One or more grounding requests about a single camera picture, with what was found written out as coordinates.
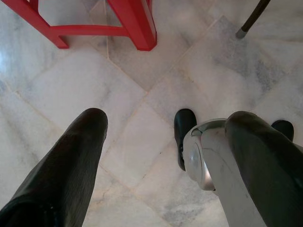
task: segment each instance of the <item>red stool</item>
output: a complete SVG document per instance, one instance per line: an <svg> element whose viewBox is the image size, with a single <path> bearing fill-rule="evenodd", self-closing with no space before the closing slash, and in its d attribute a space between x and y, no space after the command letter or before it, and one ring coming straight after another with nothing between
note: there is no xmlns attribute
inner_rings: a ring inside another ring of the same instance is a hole
<svg viewBox="0 0 303 227"><path fill-rule="evenodd" d="M67 49L64 35L128 36L140 51L150 51L157 44L152 18L152 0L107 0L122 27L104 25L50 26L38 12L38 0L1 0L58 48Z"/></svg>

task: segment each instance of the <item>black rubber foot cap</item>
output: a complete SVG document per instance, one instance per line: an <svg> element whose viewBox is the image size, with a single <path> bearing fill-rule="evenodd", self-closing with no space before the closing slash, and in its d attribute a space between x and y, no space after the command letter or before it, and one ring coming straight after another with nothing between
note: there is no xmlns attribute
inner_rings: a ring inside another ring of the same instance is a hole
<svg viewBox="0 0 303 227"><path fill-rule="evenodd" d="M294 127L290 122L278 120L275 121L271 127L285 135L290 141L294 140Z"/></svg>
<svg viewBox="0 0 303 227"><path fill-rule="evenodd" d="M183 139L185 135L197 125L197 120L194 112L189 109L182 109L176 113L174 128L175 140L178 147L178 163L182 170L185 171L183 159Z"/></svg>

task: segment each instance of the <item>leg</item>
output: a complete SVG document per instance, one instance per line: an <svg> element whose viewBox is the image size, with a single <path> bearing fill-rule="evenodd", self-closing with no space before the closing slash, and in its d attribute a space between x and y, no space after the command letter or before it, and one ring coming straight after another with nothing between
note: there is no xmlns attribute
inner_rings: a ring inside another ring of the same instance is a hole
<svg viewBox="0 0 303 227"><path fill-rule="evenodd" d="M52 32L48 23L38 14L38 1L31 0L1 0L35 29L53 42L60 49L69 48L66 42L56 33Z"/></svg>
<svg viewBox="0 0 303 227"><path fill-rule="evenodd" d="M189 109L182 109L176 113L174 128L175 128L175 140L178 147L178 163L182 170L185 171L184 159L183 159L183 140L185 135L193 127L197 125L195 114Z"/></svg>
<svg viewBox="0 0 303 227"><path fill-rule="evenodd" d="M157 44L157 33L146 0L108 0L129 37L140 51L150 51Z"/></svg>
<svg viewBox="0 0 303 227"><path fill-rule="evenodd" d="M106 114L84 111L0 211L0 226L82 226L106 133Z"/></svg>
<svg viewBox="0 0 303 227"><path fill-rule="evenodd" d="M270 0L260 0L255 10L252 12L251 16L245 22L245 24L238 30L236 33L236 37L238 39L242 39L246 36L247 32L253 26L253 24L257 21L260 15L265 10L266 6L269 4Z"/></svg>

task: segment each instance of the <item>gray marble veining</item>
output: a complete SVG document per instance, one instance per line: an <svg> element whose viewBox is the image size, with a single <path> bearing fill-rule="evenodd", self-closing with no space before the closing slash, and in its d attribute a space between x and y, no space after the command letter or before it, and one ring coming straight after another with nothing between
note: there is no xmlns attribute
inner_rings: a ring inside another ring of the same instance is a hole
<svg viewBox="0 0 303 227"><path fill-rule="evenodd" d="M59 50L0 2L0 79L12 90L26 86L68 50Z"/></svg>
<svg viewBox="0 0 303 227"><path fill-rule="evenodd" d="M134 188L171 138L170 125L142 103L121 131L119 140L103 156L101 165L124 185Z"/></svg>
<svg viewBox="0 0 303 227"><path fill-rule="evenodd" d="M89 44L34 79L20 93L63 130L85 109L103 109L109 125L104 151L117 139L145 95Z"/></svg>
<svg viewBox="0 0 303 227"><path fill-rule="evenodd" d="M14 93L0 95L1 208L61 134Z"/></svg>
<svg viewBox="0 0 303 227"><path fill-rule="evenodd" d="M175 141L171 141L135 193L172 226L197 226L197 220L208 219L209 223L214 222L216 226L227 227L218 197L212 192L202 191L179 168L177 162L172 162L177 160L176 149Z"/></svg>
<svg viewBox="0 0 303 227"><path fill-rule="evenodd" d="M129 38L110 37L109 58L143 89L149 91L212 23L213 19L204 9L197 7L203 3L208 5L208 1L154 1L157 46L151 52L138 52ZM115 16L111 12L108 10L107 22L116 25Z"/></svg>
<svg viewBox="0 0 303 227"><path fill-rule="evenodd" d="M217 117L252 109L285 77L253 41L236 39L235 31L222 17L175 66L199 87Z"/></svg>
<svg viewBox="0 0 303 227"><path fill-rule="evenodd" d="M96 184L84 227L169 227L150 207L113 179L102 168L98 169Z"/></svg>
<svg viewBox="0 0 303 227"><path fill-rule="evenodd" d="M248 19L258 1L218 0L210 12L218 18L225 15L240 28ZM303 5L300 0L286 4L284 0L271 1L249 31L254 39L286 71L303 57Z"/></svg>

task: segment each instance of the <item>floor tile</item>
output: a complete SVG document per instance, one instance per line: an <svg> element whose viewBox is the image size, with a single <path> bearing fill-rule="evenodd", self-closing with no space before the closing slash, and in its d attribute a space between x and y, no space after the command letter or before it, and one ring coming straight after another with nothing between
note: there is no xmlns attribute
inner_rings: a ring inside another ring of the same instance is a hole
<svg viewBox="0 0 303 227"><path fill-rule="evenodd" d="M286 72L290 72L303 59L302 42L264 39L257 40L257 43Z"/></svg>
<svg viewBox="0 0 303 227"><path fill-rule="evenodd" d="M106 4L104 0L99 0L94 9L90 12L90 17L95 25L107 25ZM103 56L107 57L107 36L98 35L90 40L90 44Z"/></svg>
<svg viewBox="0 0 303 227"><path fill-rule="evenodd" d="M143 89L150 90L157 79L212 23L212 18L203 9L196 7L195 3L197 1L154 1L153 17L158 36L157 46L150 52L140 52L129 38L110 37L109 58Z"/></svg>
<svg viewBox="0 0 303 227"><path fill-rule="evenodd" d="M9 91L7 84L0 80L0 97Z"/></svg>
<svg viewBox="0 0 303 227"><path fill-rule="evenodd" d="M176 65L206 95L214 116L252 109L285 73L222 17Z"/></svg>
<svg viewBox="0 0 303 227"><path fill-rule="evenodd" d="M225 15L239 29L248 19L258 1L218 0L210 14L214 18ZM302 58L303 16L300 0L285 4L283 0L271 1L261 17L248 32L247 38L258 41L278 64L288 70Z"/></svg>
<svg viewBox="0 0 303 227"><path fill-rule="evenodd" d="M294 126L294 143L303 146L302 91L289 80L277 86L256 108L252 110L263 120L272 124L276 120L290 121Z"/></svg>
<svg viewBox="0 0 303 227"><path fill-rule="evenodd" d="M127 187L135 187L172 138L172 128L142 103L101 164Z"/></svg>
<svg viewBox="0 0 303 227"><path fill-rule="evenodd" d="M136 199L103 169L97 172L95 189L84 227L169 227L151 208Z"/></svg>
<svg viewBox="0 0 303 227"><path fill-rule="evenodd" d="M2 2L0 40L0 79L6 81L12 90L26 86L69 53L69 50L59 50Z"/></svg>
<svg viewBox="0 0 303 227"><path fill-rule="evenodd" d="M172 69L156 84L146 97L146 102L173 127L178 110L189 108L194 111L198 122L212 117L212 108L196 84L182 70Z"/></svg>
<svg viewBox="0 0 303 227"><path fill-rule="evenodd" d="M40 0L39 13L50 25L91 24L81 0Z"/></svg>
<svg viewBox="0 0 303 227"><path fill-rule="evenodd" d="M176 154L177 146L171 141L135 194L172 226L228 226L219 198L212 192L202 191L179 168Z"/></svg>
<svg viewBox="0 0 303 227"><path fill-rule="evenodd" d="M81 0L87 11L90 12L99 0Z"/></svg>
<svg viewBox="0 0 303 227"><path fill-rule="evenodd" d="M104 152L145 95L88 44L33 80L20 93L64 130L85 109L101 108L108 116Z"/></svg>
<svg viewBox="0 0 303 227"><path fill-rule="evenodd" d="M14 93L0 95L0 208L62 133Z"/></svg>

